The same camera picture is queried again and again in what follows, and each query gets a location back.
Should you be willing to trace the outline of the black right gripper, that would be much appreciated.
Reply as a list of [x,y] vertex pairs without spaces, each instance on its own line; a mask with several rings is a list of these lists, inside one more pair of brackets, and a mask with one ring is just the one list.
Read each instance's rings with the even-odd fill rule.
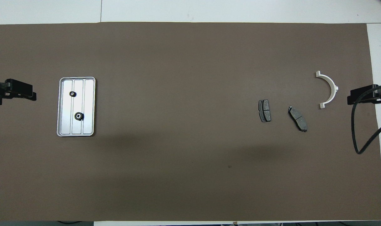
[[[359,96],[374,88],[376,90],[368,92],[362,99],[359,98]],[[350,97],[347,98],[347,105],[359,104],[361,101],[381,101],[381,85],[372,84],[351,90]]]

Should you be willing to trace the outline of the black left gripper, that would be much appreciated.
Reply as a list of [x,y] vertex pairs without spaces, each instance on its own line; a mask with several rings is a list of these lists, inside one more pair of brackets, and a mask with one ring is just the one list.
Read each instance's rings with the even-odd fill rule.
[[24,98],[36,101],[37,93],[33,92],[31,84],[10,78],[0,83],[0,105],[2,105],[3,98]]

